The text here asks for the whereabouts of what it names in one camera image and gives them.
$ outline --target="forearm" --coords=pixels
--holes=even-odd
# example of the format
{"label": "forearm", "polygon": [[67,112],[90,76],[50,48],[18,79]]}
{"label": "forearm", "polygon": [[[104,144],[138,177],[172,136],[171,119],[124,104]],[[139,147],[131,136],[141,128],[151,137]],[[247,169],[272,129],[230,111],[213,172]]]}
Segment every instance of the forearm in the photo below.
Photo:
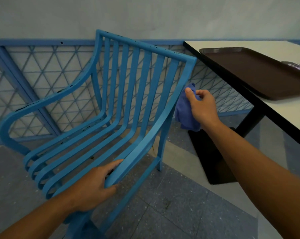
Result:
{"label": "forearm", "polygon": [[66,193],[51,198],[0,234],[2,238],[44,239],[75,211]]}
{"label": "forearm", "polygon": [[221,122],[206,130],[259,211],[285,238],[300,238],[300,179]]}

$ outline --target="hand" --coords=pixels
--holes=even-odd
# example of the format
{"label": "hand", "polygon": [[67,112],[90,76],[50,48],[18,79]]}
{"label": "hand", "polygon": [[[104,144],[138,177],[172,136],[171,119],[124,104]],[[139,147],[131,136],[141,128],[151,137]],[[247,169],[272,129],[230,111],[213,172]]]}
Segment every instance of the hand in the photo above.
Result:
{"label": "hand", "polygon": [[106,175],[118,166],[123,159],[113,161],[105,166],[92,168],[81,179],[62,192],[71,201],[74,211],[88,211],[113,196],[117,185],[104,188]]}
{"label": "hand", "polygon": [[190,88],[185,89],[185,95],[190,101],[193,117],[201,124],[203,130],[220,122],[216,110],[215,99],[207,90],[197,90],[196,94],[202,100],[198,101]]}

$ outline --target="table top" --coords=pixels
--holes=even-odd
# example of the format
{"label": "table top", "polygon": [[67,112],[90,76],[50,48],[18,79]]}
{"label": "table top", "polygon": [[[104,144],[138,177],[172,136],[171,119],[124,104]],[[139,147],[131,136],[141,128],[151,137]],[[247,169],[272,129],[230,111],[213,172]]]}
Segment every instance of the table top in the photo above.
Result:
{"label": "table top", "polygon": [[[195,49],[197,52],[199,52],[201,48],[244,47],[262,53],[278,61],[289,61],[296,64],[300,64],[300,45],[293,44],[288,41],[185,41],[185,42],[193,49]],[[300,97],[285,99],[280,101],[270,101],[260,97],[258,98],[300,130]]]}

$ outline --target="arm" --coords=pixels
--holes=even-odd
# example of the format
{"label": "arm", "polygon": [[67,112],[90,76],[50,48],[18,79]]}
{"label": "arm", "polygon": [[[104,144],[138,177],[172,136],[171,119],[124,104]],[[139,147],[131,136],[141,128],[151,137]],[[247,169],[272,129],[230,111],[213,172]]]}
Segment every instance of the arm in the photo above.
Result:
{"label": "arm", "polygon": [[300,238],[300,179],[284,169],[218,118],[214,97],[186,89],[193,116],[224,157],[253,204],[284,238]]}
{"label": "arm", "polygon": [[123,160],[91,169],[75,184],[52,197],[0,234],[2,238],[48,238],[75,211],[88,211],[116,193],[116,185],[104,188],[106,175]]}

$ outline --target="black table edge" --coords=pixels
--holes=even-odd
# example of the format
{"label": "black table edge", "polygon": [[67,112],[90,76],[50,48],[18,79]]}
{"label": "black table edge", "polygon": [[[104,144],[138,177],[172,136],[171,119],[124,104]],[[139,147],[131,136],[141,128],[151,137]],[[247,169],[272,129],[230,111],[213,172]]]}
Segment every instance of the black table edge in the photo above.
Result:
{"label": "black table edge", "polygon": [[271,121],[273,121],[277,126],[279,126],[284,132],[291,136],[297,143],[300,144],[300,129],[291,124],[288,120],[282,117],[279,113],[265,104],[256,95],[249,91],[240,79],[229,72],[227,69],[217,64],[204,54],[201,54],[186,41],[183,42],[183,46],[189,50],[194,56],[201,60],[205,65],[207,65],[213,72],[215,72],[220,78],[222,78],[226,83],[228,83],[232,88],[239,92],[245,99],[247,99],[252,105],[260,108],[264,115],[266,115]]}

